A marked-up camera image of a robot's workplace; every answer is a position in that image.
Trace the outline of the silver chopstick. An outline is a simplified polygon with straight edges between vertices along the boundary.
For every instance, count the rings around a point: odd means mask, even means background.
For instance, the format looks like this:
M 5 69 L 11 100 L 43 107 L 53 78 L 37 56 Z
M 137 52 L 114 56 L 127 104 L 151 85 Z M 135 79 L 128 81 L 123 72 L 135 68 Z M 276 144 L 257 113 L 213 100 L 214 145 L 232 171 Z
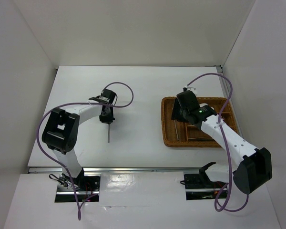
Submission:
M 108 143 L 110 143 L 110 124 L 108 124 Z
M 174 126 L 175 126 L 176 138 L 177 138 L 177 141 L 179 141 L 179 134 L 178 134 L 178 129 L 177 129 L 176 120 L 174 120 Z

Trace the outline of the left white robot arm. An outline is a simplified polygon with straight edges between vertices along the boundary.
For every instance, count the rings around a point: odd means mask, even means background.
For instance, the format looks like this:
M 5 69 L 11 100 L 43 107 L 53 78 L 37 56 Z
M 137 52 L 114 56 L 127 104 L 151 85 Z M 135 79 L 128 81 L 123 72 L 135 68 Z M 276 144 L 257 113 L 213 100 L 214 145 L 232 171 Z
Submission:
M 55 154 L 62 174 L 73 190 L 85 186 L 85 176 L 79 164 L 74 147 L 77 142 L 79 125 L 98 117 L 101 123 L 111 124 L 113 102 L 117 94 L 109 89 L 102 90 L 97 97 L 92 97 L 92 104 L 81 104 L 69 109 L 54 108 L 42 133 L 41 140 Z

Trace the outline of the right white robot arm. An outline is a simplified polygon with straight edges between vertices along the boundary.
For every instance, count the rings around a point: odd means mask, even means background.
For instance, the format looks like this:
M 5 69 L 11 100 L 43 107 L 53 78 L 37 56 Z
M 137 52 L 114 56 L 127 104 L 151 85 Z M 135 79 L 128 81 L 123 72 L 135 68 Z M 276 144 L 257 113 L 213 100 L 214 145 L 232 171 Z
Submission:
M 199 169 L 198 181 L 203 187 L 214 182 L 228 183 L 232 178 L 236 187 L 244 194 L 251 194 L 272 178 L 271 154 L 266 148 L 257 148 L 245 141 L 230 128 L 210 106 L 200 106 L 192 91 L 177 95 L 172 119 L 189 123 L 209 135 L 225 151 L 230 153 L 237 169 L 229 172 L 228 166 L 214 162 Z

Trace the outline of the wicker cutlery tray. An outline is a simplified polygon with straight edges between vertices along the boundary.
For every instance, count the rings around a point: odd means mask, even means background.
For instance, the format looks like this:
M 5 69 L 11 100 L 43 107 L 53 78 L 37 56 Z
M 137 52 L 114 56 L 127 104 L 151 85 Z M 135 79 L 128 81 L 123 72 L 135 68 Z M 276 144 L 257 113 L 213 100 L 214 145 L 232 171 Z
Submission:
M 197 127 L 189 125 L 188 123 L 178 122 L 177 129 L 179 134 L 179 141 L 176 138 L 174 120 L 171 119 L 172 108 L 176 97 L 165 97 L 161 103 L 161 121 L 163 142 L 167 147 L 194 147 L 194 148 L 220 148 L 220 145 L 214 140 L 213 142 L 193 142 L 187 141 L 189 137 L 210 137 Z M 226 102 L 223 97 L 198 97 L 200 104 L 208 104 L 210 107 L 219 113 L 222 106 Z M 224 122 L 235 132 L 239 133 L 236 127 L 235 118 L 231 109 L 230 103 L 226 105 L 221 115 L 225 116 Z

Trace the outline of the aluminium rail right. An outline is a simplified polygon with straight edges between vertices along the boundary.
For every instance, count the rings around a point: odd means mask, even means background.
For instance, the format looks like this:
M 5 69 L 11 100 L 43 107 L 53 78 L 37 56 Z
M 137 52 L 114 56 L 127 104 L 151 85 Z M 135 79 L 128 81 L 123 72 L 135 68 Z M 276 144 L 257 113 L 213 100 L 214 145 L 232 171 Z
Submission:
M 215 65 L 215 68 L 216 68 L 216 71 L 217 71 L 218 74 L 224 75 L 224 73 L 223 73 L 223 67 L 222 67 L 221 65 Z M 229 94 L 230 94 L 230 85 L 229 85 L 229 83 L 226 81 L 226 79 L 224 79 L 224 78 L 222 78 L 222 77 L 219 77 L 219 80 L 220 80 L 220 84 L 221 84 L 221 88 L 222 88 L 224 97 L 225 97 L 225 98 L 228 98 L 228 96 L 229 96 Z M 237 130 L 238 130 L 238 132 L 239 132 L 239 135 L 240 135 L 241 137 L 243 137 L 243 134 L 242 134 L 241 129 L 240 129 L 240 126 L 239 126 L 239 122 L 238 122 L 237 117 L 236 117 L 236 113 L 235 113 L 235 109 L 234 109 L 234 106 L 233 106 L 232 98 L 230 98 L 229 103 L 230 103 L 231 109 L 232 109 L 233 114 L 234 114 L 235 123 L 236 123 Z

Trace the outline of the aluminium rail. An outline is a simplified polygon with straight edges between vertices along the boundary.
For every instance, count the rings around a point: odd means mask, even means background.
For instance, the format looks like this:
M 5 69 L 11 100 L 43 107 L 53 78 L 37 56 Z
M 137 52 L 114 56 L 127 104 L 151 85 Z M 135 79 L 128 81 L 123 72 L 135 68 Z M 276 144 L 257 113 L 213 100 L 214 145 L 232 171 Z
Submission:
M 217 71 L 218 74 L 224 75 L 224 73 L 223 73 L 223 67 L 222 67 L 221 65 L 215 65 L 215 68 L 216 68 L 216 71 Z M 229 85 L 229 83 L 226 81 L 226 79 L 224 79 L 224 78 L 222 78 L 222 77 L 219 77 L 219 80 L 220 80 L 220 84 L 221 84 L 221 88 L 222 88 L 224 97 L 225 97 L 225 98 L 228 98 L 228 96 L 229 96 L 229 94 L 230 94 L 230 85 Z M 237 130 L 238 130 L 238 132 L 239 132 L 239 135 L 240 135 L 241 137 L 243 137 L 243 134 L 242 134 L 241 129 L 240 129 L 240 126 L 239 126 L 239 122 L 238 122 L 237 117 L 236 117 L 236 113 L 235 113 L 235 109 L 234 109 L 234 106 L 233 106 L 232 98 L 230 98 L 229 103 L 230 103 L 231 109 L 232 109 L 233 114 L 234 114 L 235 123 L 236 123 Z
M 140 172 L 190 172 L 198 173 L 200 167 L 84 167 L 86 174 L 140 173 Z M 60 167 L 29 167 L 28 174 L 60 173 Z

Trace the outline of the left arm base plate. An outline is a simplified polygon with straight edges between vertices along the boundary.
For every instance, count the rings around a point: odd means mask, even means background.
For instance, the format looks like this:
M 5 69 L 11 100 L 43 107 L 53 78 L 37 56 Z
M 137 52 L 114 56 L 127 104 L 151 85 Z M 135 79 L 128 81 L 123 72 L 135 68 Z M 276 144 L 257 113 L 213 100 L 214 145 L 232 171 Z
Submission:
M 55 203 L 76 202 L 73 187 L 70 181 L 68 181 L 63 175 L 57 177 L 54 174 L 50 174 L 49 177 L 52 180 L 57 181 Z M 85 177 L 85 181 L 82 187 L 75 185 L 78 201 L 80 203 L 83 201 L 99 202 L 100 181 L 100 176 L 87 176 Z

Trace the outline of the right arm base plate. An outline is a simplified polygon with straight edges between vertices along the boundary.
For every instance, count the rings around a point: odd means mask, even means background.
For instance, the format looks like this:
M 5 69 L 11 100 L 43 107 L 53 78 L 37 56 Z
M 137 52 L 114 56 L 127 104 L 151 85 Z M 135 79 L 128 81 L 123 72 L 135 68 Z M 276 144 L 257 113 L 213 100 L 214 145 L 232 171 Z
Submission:
M 184 174 L 180 184 L 185 187 L 186 200 L 206 200 L 215 199 L 225 183 L 212 182 L 200 174 Z

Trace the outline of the aluminium rail front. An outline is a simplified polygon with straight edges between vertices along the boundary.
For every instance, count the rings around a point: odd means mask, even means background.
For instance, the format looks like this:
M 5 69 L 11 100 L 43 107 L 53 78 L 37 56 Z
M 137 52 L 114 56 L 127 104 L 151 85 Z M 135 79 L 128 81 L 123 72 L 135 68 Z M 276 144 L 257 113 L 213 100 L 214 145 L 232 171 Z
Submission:
M 140 173 L 140 172 L 190 172 L 198 173 L 200 167 L 84 167 L 86 174 Z M 29 167 L 28 174 L 60 173 L 60 167 Z

